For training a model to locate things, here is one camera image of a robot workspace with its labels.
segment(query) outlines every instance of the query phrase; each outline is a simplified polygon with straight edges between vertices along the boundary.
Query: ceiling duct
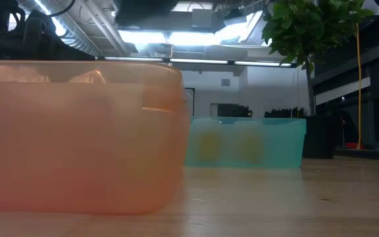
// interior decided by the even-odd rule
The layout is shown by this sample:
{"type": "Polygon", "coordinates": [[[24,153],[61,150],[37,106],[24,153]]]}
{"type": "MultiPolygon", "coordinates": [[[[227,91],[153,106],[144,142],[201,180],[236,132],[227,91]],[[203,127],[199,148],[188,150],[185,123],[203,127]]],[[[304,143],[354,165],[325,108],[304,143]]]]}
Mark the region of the ceiling duct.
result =
{"type": "MultiPolygon", "coordinates": [[[[31,12],[33,9],[41,11],[45,14],[48,14],[48,11],[50,13],[57,13],[64,9],[56,1],[51,1],[50,3],[48,0],[17,1],[20,7],[27,13],[31,12]]],[[[60,32],[65,32],[64,35],[60,36],[64,43],[93,56],[102,55],[100,49],[95,46],[95,44],[86,36],[82,29],[67,13],[57,16],[56,19],[61,21],[61,23],[57,26],[57,31],[60,30],[58,27],[62,27],[63,30],[60,32]]]]}

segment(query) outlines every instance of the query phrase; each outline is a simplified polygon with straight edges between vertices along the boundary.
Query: black planter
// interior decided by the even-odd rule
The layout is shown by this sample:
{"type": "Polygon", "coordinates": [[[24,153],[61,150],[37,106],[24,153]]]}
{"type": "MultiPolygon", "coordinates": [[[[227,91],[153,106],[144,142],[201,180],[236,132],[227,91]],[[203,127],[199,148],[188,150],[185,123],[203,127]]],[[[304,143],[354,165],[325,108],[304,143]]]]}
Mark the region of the black planter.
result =
{"type": "Polygon", "coordinates": [[[330,116],[303,117],[307,120],[307,134],[303,143],[303,157],[332,159],[336,148],[338,118],[330,116]]]}

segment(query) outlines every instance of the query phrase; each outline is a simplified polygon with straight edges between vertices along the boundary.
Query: translucent plastic bin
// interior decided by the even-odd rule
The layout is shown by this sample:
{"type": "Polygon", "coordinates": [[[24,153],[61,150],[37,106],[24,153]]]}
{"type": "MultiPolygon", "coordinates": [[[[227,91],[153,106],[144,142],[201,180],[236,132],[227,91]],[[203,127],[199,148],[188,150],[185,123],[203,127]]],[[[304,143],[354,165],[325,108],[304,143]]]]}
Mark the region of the translucent plastic bin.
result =
{"type": "Polygon", "coordinates": [[[190,129],[182,90],[156,64],[0,61],[0,211],[167,204],[190,129]]]}
{"type": "Polygon", "coordinates": [[[186,165],[296,168],[305,119],[192,118],[186,165]]]}

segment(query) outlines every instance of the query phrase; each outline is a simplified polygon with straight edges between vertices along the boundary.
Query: wooden table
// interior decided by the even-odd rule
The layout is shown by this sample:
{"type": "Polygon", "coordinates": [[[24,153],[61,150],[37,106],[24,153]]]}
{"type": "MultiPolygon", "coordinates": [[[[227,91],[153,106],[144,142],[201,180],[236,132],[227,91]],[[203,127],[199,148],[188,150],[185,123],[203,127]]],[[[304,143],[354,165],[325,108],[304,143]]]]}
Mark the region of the wooden table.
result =
{"type": "Polygon", "coordinates": [[[155,214],[2,213],[0,237],[379,236],[379,161],[306,160],[300,170],[186,169],[155,214]]]}

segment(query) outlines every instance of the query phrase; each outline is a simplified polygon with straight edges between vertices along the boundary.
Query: tree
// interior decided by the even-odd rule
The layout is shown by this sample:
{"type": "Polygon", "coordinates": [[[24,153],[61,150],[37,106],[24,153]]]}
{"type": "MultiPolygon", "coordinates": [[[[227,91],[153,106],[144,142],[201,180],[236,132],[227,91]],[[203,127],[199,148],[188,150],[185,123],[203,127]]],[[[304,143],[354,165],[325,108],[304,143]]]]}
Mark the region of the tree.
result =
{"type": "Polygon", "coordinates": [[[315,115],[311,73],[314,54],[331,47],[339,47],[343,40],[357,31],[357,24],[374,13],[362,9],[365,0],[278,0],[273,14],[266,14],[263,30],[266,43],[272,40],[270,54],[279,52],[291,63],[307,71],[311,115],[315,115]]]}

